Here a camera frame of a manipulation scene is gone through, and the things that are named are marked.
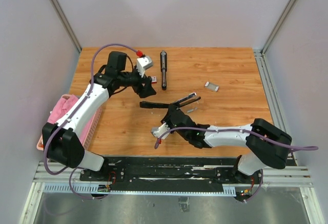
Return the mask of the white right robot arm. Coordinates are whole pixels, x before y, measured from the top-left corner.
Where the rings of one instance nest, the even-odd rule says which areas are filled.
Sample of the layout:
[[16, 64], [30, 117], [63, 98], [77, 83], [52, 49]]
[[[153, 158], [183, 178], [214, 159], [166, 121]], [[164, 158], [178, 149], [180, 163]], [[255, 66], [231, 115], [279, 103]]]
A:
[[161, 126], [152, 133], [161, 140], [173, 132], [199, 149], [223, 146], [248, 148], [250, 152], [241, 155], [232, 170], [233, 179], [238, 183], [245, 182], [265, 167], [284, 169], [292, 142], [287, 133], [262, 118], [243, 126], [218, 127], [197, 124], [179, 108], [170, 105]]

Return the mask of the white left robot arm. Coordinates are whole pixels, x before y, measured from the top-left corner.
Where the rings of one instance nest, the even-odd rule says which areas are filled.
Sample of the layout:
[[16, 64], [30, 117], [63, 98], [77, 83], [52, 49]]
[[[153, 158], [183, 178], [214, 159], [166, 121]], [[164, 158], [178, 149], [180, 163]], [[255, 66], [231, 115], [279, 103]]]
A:
[[156, 94], [152, 87], [152, 78], [146, 76], [146, 70], [153, 66], [149, 56], [138, 52], [136, 65], [127, 72], [128, 55], [112, 51], [108, 62], [97, 73], [91, 74], [91, 80], [83, 95], [74, 106], [55, 123], [46, 123], [42, 129], [44, 159], [50, 159], [65, 168], [83, 168], [92, 171], [100, 181], [109, 177], [110, 168], [105, 165], [104, 157], [85, 149], [79, 140], [86, 124], [116, 90], [131, 87], [140, 97]]

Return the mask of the red white staple box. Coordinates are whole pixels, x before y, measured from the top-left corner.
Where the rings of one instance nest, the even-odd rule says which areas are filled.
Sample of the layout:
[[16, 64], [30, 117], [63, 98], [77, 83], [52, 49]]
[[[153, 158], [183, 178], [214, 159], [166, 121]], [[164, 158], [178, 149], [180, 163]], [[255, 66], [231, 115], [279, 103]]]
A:
[[152, 83], [156, 84], [157, 83], [157, 77], [156, 76], [152, 76]]

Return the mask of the small white staple tray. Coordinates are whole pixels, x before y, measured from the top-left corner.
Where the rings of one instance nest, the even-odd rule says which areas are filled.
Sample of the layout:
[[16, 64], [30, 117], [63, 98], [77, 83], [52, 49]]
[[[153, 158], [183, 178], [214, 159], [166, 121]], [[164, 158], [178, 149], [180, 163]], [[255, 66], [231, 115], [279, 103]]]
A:
[[219, 86], [211, 82], [206, 82], [204, 87], [214, 92], [217, 92], [219, 90]]

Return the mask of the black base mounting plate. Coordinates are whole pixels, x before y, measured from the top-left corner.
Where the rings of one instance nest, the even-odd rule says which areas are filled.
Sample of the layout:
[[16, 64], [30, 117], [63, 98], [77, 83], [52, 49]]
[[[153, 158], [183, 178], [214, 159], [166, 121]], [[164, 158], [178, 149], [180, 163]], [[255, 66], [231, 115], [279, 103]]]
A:
[[99, 171], [84, 169], [79, 179], [112, 182], [112, 192], [219, 194], [225, 184], [257, 184], [259, 174], [242, 175], [236, 158], [107, 156]]

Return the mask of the pink cloth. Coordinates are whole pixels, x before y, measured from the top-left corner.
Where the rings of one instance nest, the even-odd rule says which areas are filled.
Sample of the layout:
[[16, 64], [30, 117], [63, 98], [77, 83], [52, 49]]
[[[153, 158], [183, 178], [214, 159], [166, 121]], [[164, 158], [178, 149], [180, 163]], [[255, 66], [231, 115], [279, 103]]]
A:
[[[53, 110], [50, 112], [50, 116], [48, 117], [47, 122], [54, 124], [62, 118], [78, 101], [78, 97], [75, 95], [63, 95], [56, 103], [54, 106]], [[85, 125], [83, 131], [81, 134], [78, 136], [80, 142], [84, 144], [87, 135], [89, 133], [89, 129], [92, 125], [92, 120], [93, 118], [90, 118], [88, 123]]]

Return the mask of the pink plastic basket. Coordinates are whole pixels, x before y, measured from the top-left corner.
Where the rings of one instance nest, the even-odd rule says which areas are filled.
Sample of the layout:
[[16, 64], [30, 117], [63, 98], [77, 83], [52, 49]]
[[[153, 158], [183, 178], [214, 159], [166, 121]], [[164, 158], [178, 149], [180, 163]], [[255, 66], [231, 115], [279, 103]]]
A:
[[89, 129], [89, 133], [87, 135], [87, 138], [86, 138], [84, 144], [82, 144], [82, 146], [86, 150], [88, 150], [88, 148], [89, 148], [89, 146], [91, 144], [91, 141], [92, 141], [92, 138], [93, 138], [94, 132], [96, 130], [96, 127], [97, 127], [97, 124], [98, 124], [98, 121], [100, 119], [100, 115], [101, 115], [102, 111], [103, 111], [103, 108], [100, 107], [100, 108], [97, 109], [97, 111], [93, 115], [92, 125], [91, 125], [91, 127]]

